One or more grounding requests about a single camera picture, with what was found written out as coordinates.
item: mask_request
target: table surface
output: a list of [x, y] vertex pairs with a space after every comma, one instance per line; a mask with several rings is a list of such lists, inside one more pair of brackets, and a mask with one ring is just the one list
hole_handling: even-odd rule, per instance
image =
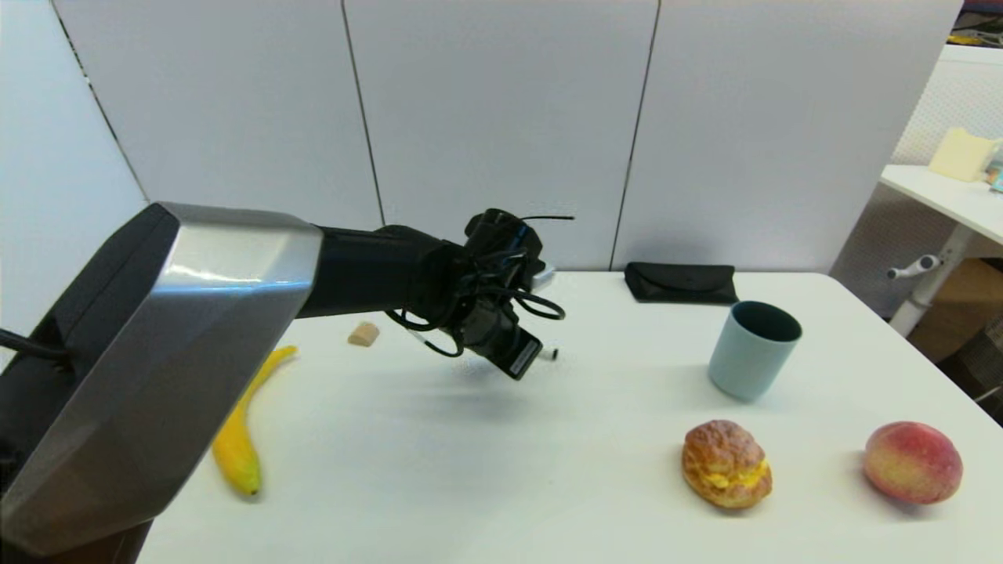
[[1003, 196], [990, 192], [986, 183], [956, 181], [906, 165], [885, 167], [881, 182], [1003, 245]]
[[[804, 336], [774, 386], [742, 404], [706, 376], [727, 314], [639, 304], [621, 273], [559, 273], [565, 321], [525, 316], [556, 361], [516, 382], [467, 353], [430, 353], [381, 314], [296, 321], [299, 357], [261, 389], [251, 432], [261, 499], [238, 499], [212, 457], [153, 523], [139, 561], [988, 562], [999, 558], [1003, 431], [843, 286], [818, 274], [737, 274]], [[362, 319], [383, 333], [345, 343]], [[717, 510], [680, 474], [687, 431], [748, 429], [774, 491]], [[890, 421], [951, 437], [951, 500], [901, 505], [861, 472]]]

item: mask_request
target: yellow cream filling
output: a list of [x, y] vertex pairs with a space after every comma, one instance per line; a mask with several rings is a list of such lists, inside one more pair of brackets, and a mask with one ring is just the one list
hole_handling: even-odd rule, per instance
[[762, 462], [751, 471], [740, 472], [734, 478], [728, 478], [723, 474], [708, 474], [704, 476], [703, 479], [711, 486], [720, 488], [721, 490], [736, 485], [751, 488], [762, 480], [762, 477], [765, 476], [767, 472], [769, 472], [769, 463], [766, 462], [766, 459], [763, 459]]

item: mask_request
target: black cable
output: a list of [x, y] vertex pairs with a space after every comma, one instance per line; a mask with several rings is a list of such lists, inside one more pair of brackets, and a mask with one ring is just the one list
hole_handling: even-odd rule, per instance
[[544, 311], [542, 309], [537, 309], [535, 307], [530, 307], [530, 304], [526, 303], [526, 301], [523, 300], [523, 298], [516, 298], [516, 301], [519, 303], [519, 305], [523, 306], [523, 309], [529, 311], [530, 313], [532, 313], [534, 315], [537, 315], [539, 317], [543, 317], [545, 319], [554, 319], [555, 321], [561, 321], [565, 317], [565, 314], [564, 314], [563, 310], [560, 313], [559, 312]]
[[526, 256], [526, 247], [520, 247], [518, 249], [513, 249], [511, 251], [498, 251], [496, 253], [490, 253], [482, 257], [477, 257], [476, 261], [478, 263], [487, 263], [494, 260], [505, 260], [505, 259], [518, 259], [520, 257]]
[[61, 360], [69, 356], [69, 351], [65, 348], [40, 343], [7, 329], [0, 329], [0, 346], [49, 360]]
[[575, 216], [526, 216], [525, 218], [519, 218], [519, 221], [525, 222], [526, 220], [562, 220], [562, 221], [575, 221]]
[[418, 332], [432, 331], [438, 329], [439, 327], [442, 326], [443, 323], [449, 320], [449, 317], [452, 315], [452, 312], [456, 309], [456, 304], [458, 302], [459, 302], [459, 296], [458, 295], [452, 296], [452, 299], [449, 301], [448, 307], [446, 307], [442, 311], [442, 313], [438, 316], [438, 318], [435, 319], [434, 321], [428, 321], [424, 324], [415, 323], [414, 321], [408, 321], [406, 318], [407, 317], [406, 309], [401, 309], [400, 311], [402, 313], [397, 313], [392, 309], [389, 311], [384, 311], [383, 313], [386, 313], [390, 319], [393, 319], [394, 321], [397, 322], [397, 324], [404, 327], [405, 329]]
[[442, 350], [441, 348], [435, 346], [435, 344], [433, 344], [432, 341], [430, 341], [428, 339], [422, 339], [422, 340], [425, 341], [425, 346], [427, 346], [428, 348], [430, 348], [430, 349], [434, 350], [435, 352], [441, 354], [442, 356], [446, 356], [446, 357], [449, 357], [449, 358], [458, 358], [459, 356], [461, 356], [463, 354], [463, 350], [464, 350], [463, 343], [462, 343], [462, 341], [460, 341], [459, 338], [456, 337], [456, 335], [454, 335], [452, 333], [449, 333], [449, 336], [452, 337], [452, 342], [456, 344], [456, 351], [455, 352], [449, 352], [449, 351], [446, 351], [446, 350]]
[[[534, 315], [546, 317], [547, 319], [554, 319], [560, 321], [564, 319], [566, 315], [564, 308], [561, 307], [560, 305], [552, 302], [551, 300], [542, 298], [540, 296], [531, 294], [529, 292], [524, 292], [522, 290], [510, 290], [508, 288], [484, 288], [481, 291], [485, 294], [496, 294], [499, 296], [508, 296], [510, 298], [516, 298], [516, 301], [518, 301], [520, 305], [525, 307], [527, 311], [529, 311]], [[547, 307], [548, 309], [553, 310], [553, 313], [548, 311], [541, 311], [535, 307], [529, 307], [526, 305], [526, 303], [524, 303], [524, 300]]]

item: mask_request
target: cup rim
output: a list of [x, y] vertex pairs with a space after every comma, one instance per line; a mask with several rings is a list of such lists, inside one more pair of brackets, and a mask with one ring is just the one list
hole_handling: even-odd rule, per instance
[[[793, 315], [773, 304], [755, 300], [740, 301], [731, 306], [729, 315], [748, 333], [770, 342], [796, 342], [804, 334], [801, 324]], [[772, 316], [772, 319], [755, 319], [749, 315]]]

